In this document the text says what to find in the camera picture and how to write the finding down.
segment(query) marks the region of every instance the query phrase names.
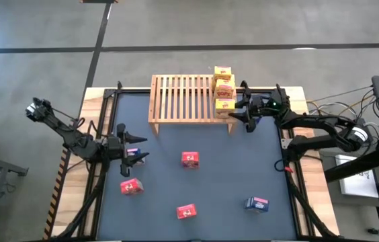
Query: black table surface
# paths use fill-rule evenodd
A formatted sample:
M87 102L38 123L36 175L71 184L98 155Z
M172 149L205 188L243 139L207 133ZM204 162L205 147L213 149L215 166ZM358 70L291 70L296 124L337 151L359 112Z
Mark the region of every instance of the black table surface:
M146 164L130 177L112 162L106 178L99 220L99 240L183 241L293 240L296 231L283 172L273 165L282 158L278 130L263 118L254 133L239 124L228 135L225 124L160 125L156 138L148 124L149 96L124 94L116 124L148 141L130 147L149 152ZM182 151L200 152L200 169L181 166ZM136 177L144 192L125 196L120 182ZM269 212L244 209L244 200L269 200ZM197 216L177 219L176 208L195 204Z

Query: wooden dish rack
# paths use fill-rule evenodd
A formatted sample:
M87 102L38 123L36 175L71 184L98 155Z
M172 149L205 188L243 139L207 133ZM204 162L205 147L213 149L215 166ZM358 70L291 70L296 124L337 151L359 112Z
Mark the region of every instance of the wooden dish rack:
M160 124L227 124L235 118L214 117L213 75L153 75L148 123L158 136Z

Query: cracker box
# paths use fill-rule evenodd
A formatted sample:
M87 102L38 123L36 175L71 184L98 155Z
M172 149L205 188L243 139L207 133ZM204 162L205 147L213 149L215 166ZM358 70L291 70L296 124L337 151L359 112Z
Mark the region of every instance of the cracker box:
M196 205L190 204L190 205L176 208L176 213L177 213L178 219L189 218L189 217L195 216L197 215Z
M200 156L197 151L182 152L182 165L188 169L200 168Z
M141 192L143 192L143 186L137 178L121 182L121 193L126 195L133 195Z
M214 99L233 98L235 89L236 89L236 83L235 83L234 78L232 78L231 80L218 79L216 81Z
M127 155L139 155L142 151L139 148L127 149ZM143 157L140 161L137 161L135 165L144 165L146 163L146 157Z
M267 212L269 211L269 201L262 198L250 197L245 202L245 209L258 213Z
M224 80L230 80L232 77L231 74L231 67L217 67L214 68L214 78L212 79L212 90L215 90L216 87L216 80L218 79L224 79Z
M228 118L228 114L235 111L234 99L215 100L215 118Z

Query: concrete floor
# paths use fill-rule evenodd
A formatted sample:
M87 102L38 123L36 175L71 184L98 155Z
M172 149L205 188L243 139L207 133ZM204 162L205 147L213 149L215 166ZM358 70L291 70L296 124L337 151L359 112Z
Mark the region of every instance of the concrete floor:
M77 0L0 0L0 48L94 46L104 4ZM113 5L103 46L180 44L379 43L379 0L121 0ZM0 159L30 167L0 201L0 241L42 236L58 169L61 139L24 115L32 97L76 116L91 53L0 54ZM152 74L211 73L229 65L250 85L303 86L316 99L370 85L379 48L102 53L94 87L149 86ZM349 104L365 91L323 102ZM367 111L367 121L379 120ZM334 204L341 234L379 240L374 208Z

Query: red box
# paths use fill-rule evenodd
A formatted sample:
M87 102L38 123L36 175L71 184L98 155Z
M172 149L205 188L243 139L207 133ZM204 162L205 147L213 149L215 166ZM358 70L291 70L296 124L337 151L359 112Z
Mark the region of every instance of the red box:
M185 205L185 206L176 208L176 213L177 213L178 219L189 218L189 217L195 216L197 215L196 205L190 204L190 205Z
M200 167L199 154L197 151L182 152L182 165L188 169L198 169Z
M126 195L132 195L141 192L143 192L143 186L137 178L121 182L121 193Z

